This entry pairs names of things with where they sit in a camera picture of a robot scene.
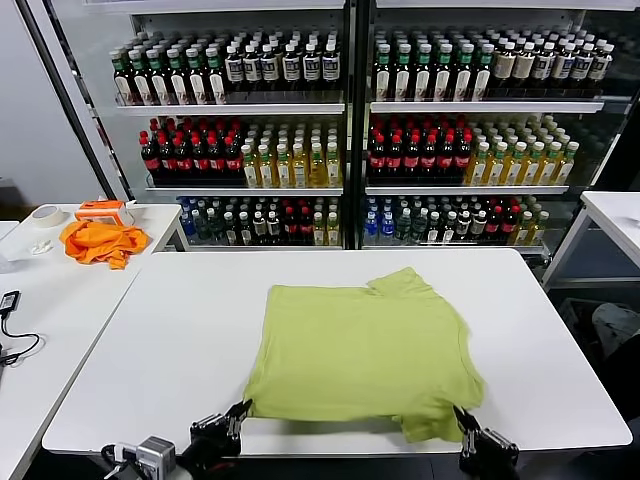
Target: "white shelf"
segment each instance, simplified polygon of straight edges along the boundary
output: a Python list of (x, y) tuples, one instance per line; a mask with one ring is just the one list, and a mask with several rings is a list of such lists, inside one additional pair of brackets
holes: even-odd
[(569, 189), (561, 187), (515, 186), (515, 187), (469, 187), (447, 185), (442, 187), (366, 187), (367, 195), (559, 195)]
[(145, 191), (165, 196), (194, 197), (339, 197), (338, 188), (212, 188), (212, 187), (147, 187)]
[(344, 103), (265, 103), (238, 105), (169, 105), (116, 107), (122, 115), (155, 117), (175, 115), (339, 115)]
[(338, 10), (344, 0), (85, 0), (91, 13), (149, 15), (157, 13), (242, 12), (252, 10)]
[(596, 113), (604, 102), (371, 102), (371, 113)]
[(548, 8), (563, 10), (635, 10), (637, 0), (377, 0), (378, 8)]

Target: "red label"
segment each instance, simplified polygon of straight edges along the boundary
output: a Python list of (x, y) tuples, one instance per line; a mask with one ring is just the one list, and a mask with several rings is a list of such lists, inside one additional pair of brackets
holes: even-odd
[(389, 168), (398, 168), (400, 166), (399, 158), (387, 157), (387, 167)]
[(458, 168), (467, 168), (469, 165), (469, 157), (455, 157), (455, 164)]
[(402, 162), (407, 168), (415, 168), (418, 166), (418, 157), (404, 157)]
[(177, 170), (178, 169), (178, 161), (175, 158), (170, 158), (168, 160), (162, 161), (162, 166), (167, 170)]
[(209, 160), (206, 158), (196, 160), (196, 168), (198, 170), (209, 170)]
[(160, 160), (158, 160), (157, 158), (151, 158), (149, 160), (145, 160), (144, 164), (147, 167), (147, 170), (152, 171), (152, 170), (157, 170), (160, 168)]
[(211, 165), (211, 170), (224, 170), (224, 159), (209, 160), (209, 165)]
[(438, 166), (440, 168), (449, 168), (451, 166), (451, 157), (438, 157)]
[(422, 168), (432, 168), (436, 163), (436, 157), (420, 157), (420, 166)]

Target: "bottle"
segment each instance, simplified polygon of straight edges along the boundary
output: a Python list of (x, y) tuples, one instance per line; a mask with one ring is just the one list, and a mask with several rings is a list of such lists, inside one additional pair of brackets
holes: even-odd
[(402, 215), (396, 222), (396, 230), (394, 233), (394, 243), (396, 245), (406, 245), (409, 240), (409, 232), (411, 231), (411, 210), (405, 208)]
[(493, 60), (494, 49), (495, 47), (490, 43), (482, 45), (480, 62), (475, 67), (473, 74), (473, 91), (471, 93), (471, 100), (474, 102), (482, 100), (487, 91), (487, 84), (491, 77), (491, 61)]
[(451, 44), (444, 43), (440, 46), (440, 56), (438, 58), (438, 66), (435, 69), (435, 84), (433, 92), (433, 101), (442, 102), (446, 98), (447, 88), (449, 86), (449, 75), (451, 68)]
[(543, 88), (549, 75), (551, 74), (551, 68), (554, 65), (556, 54), (555, 44), (547, 42), (544, 44), (544, 48), (536, 55), (533, 68), (531, 69), (529, 85), (533, 88)]
[(418, 63), (415, 71), (415, 83), (413, 85), (413, 101), (424, 102), (429, 93), (429, 78), (431, 76), (431, 45), (420, 44)]
[(300, 143), (293, 144), (293, 178), (296, 188), (307, 187), (307, 161)]
[(482, 178), (487, 167), (487, 155), (489, 152), (489, 143), (480, 142), (478, 144), (478, 150), (469, 161), (467, 167), (467, 175), (465, 178), (465, 184), (472, 187), (476, 187), (482, 184)]
[(522, 51), (518, 52), (516, 56), (515, 64), (513, 65), (513, 71), (511, 72), (512, 81), (511, 84), (515, 88), (524, 88), (529, 81), (529, 75), (533, 69), (533, 63), (536, 60), (536, 56), (533, 53), (535, 44), (533, 42), (526, 42)]
[(250, 145), (243, 145), (240, 148), (244, 164), (244, 176), (247, 180), (247, 188), (258, 188), (262, 186), (260, 168), (256, 155), (251, 151)]
[(576, 151), (580, 147), (578, 142), (569, 142), (567, 144), (567, 149), (564, 152), (564, 156), (562, 160), (558, 163), (555, 172), (551, 176), (551, 184), (552, 185), (564, 185), (567, 181), (567, 177), (573, 168), (575, 163), (575, 155)]
[(567, 43), (556, 56), (553, 68), (551, 69), (550, 84), (553, 88), (566, 88), (569, 73), (576, 60), (573, 53), (575, 48), (576, 46), (573, 43)]
[(511, 72), (516, 61), (514, 53), (515, 43), (507, 42), (504, 48), (495, 55), (493, 65), (493, 86), (494, 88), (506, 88), (510, 83)]
[(262, 177), (262, 186), (264, 188), (277, 188), (278, 173), (271, 163), (269, 147), (264, 144), (260, 145), (258, 147), (258, 153), (260, 155), (260, 176)]
[(525, 245), (542, 245), (542, 237), (544, 235), (544, 230), (547, 226), (547, 220), (549, 220), (549, 212), (545, 212), (542, 210), (538, 214), (537, 220), (534, 218), (535, 223), (529, 227), (529, 232), (527, 233), (527, 237), (525, 239)]
[(531, 212), (527, 211), (522, 213), (520, 224), (509, 237), (509, 245), (515, 245), (517, 247), (525, 245), (525, 240), (529, 234), (529, 228), (531, 228), (532, 219), (533, 214)]
[(487, 212), (480, 210), (478, 215), (473, 217), (473, 222), (469, 228), (471, 240), (477, 242), (484, 235), (484, 229), (487, 225)]
[(389, 93), (389, 52), (391, 46), (383, 43), (378, 47), (378, 59), (374, 65), (374, 88), (376, 102), (384, 102)]
[(551, 177), (553, 172), (560, 164), (560, 149), (562, 144), (560, 142), (551, 142), (547, 147), (547, 153), (542, 157), (540, 167), (538, 167), (538, 173), (533, 178), (533, 185), (546, 186), (551, 183)]
[(316, 52), (315, 45), (308, 43), (305, 47), (306, 54), (303, 61), (304, 81), (307, 90), (315, 90), (320, 81), (320, 56)]
[(311, 187), (326, 188), (327, 186), (327, 166), (322, 154), (322, 145), (317, 142), (311, 145), (309, 180)]
[(531, 152), (529, 152), (529, 155), (522, 163), (522, 168), (520, 168), (520, 173), (516, 179), (516, 185), (533, 185), (533, 179), (538, 173), (538, 168), (540, 167), (543, 150), (544, 143), (534, 142), (531, 147)]
[(494, 153), (487, 162), (487, 166), (482, 177), (482, 183), (488, 186), (496, 186), (500, 181), (500, 174), (504, 168), (504, 157), (507, 151), (506, 142), (498, 142), (494, 147)]
[(518, 174), (522, 168), (522, 161), (524, 159), (525, 151), (527, 150), (527, 144), (525, 142), (517, 142), (513, 153), (508, 158), (507, 162), (502, 169), (502, 175), (500, 176), (500, 185), (515, 185), (518, 178)]
[(456, 80), (454, 82), (453, 101), (462, 102), (467, 97), (469, 80), (471, 79), (471, 58), (473, 57), (473, 45), (462, 45), (458, 66), (456, 68)]
[(404, 102), (407, 97), (409, 87), (409, 57), (411, 55), (411, 45), (403, 43), (399, 47), (398, 64), (395, 68), (396, 83), (394, 87), (394, 98), (396, 102)]

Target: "white table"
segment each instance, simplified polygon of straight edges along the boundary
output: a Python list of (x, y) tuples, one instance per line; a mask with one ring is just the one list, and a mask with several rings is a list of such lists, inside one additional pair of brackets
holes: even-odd
[(640, 192), (584, 192), (580, 199), (584, 203), (582, 210), (542, 277), (542, 285), (547, 290), (562, 277), (563, 267), (592, 221), (640, 268)]
[[(114, 271), (107, 264), (81, 265), (65, 255), (58, 235), (77, 206), (58, 206), (68, 214), (63, 224), (42, 229), (29, 217), (0, 241), (0, 253), (15, 266), (15, 271), (0, 274), (0, 295), (11, 290), (22, 294), (7, 329), (37, 332), (45, 341), (36, 354), (0, 368), (0, 480), (22, 478), (118, 302), (143, 262), (164, 247), (180, 214), (179, 205), (132, 207), (135, 224), (152, 241), (130, 257), (125, 270)], [(28, 248), (40, 239), (52, 240), (53, 249), (32, 256)], [(0, 334), (4, 349), (23, 349), (30, 341)]]
[[(149, 435), (189, 444), (189, 426), (241, 398), (274, 284), (364, 286), (406, 266), (468, 322), (486, 380), (479, 421), (524, 450), (627, 444), (631, 434), (521, 256), (510, 249), (159, 253), (127, 292), (44, 439), (97, 452)], [(397, 424), (248, 419), (244, 456), (443, 453)]]

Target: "black cord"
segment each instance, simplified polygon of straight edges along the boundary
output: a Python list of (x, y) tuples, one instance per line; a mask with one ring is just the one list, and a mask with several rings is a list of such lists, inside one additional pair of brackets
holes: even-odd
[(4, 357), (0, 357), (0, 365), (13, 365), (14, 363), (16, 363), (18, 358), (20, 358), (22, 355), (29, 353), (31, 350), (36, 348), (36, 345), (38, 345), (38, 343), (40, 343), (40, 335), (38, 335), (37, 333), (23, 333), (19, 335), (12, 335), (11, 333), (7, 332), (7, 326), (6, 326), (7, 317), (8, 317), (8, 314), (2, 315), (2, 320), (0, 321), (0, 328), (2, 328), (3, 334), (5, 334), (9, 338), (31, 337), (31, 338), (35, 338), (35, 341), (33, 342), (33, 345), (31, 345), (26, 350), (23, 350), (22, 352), (12, 353), (10, 355), (5, 355)]

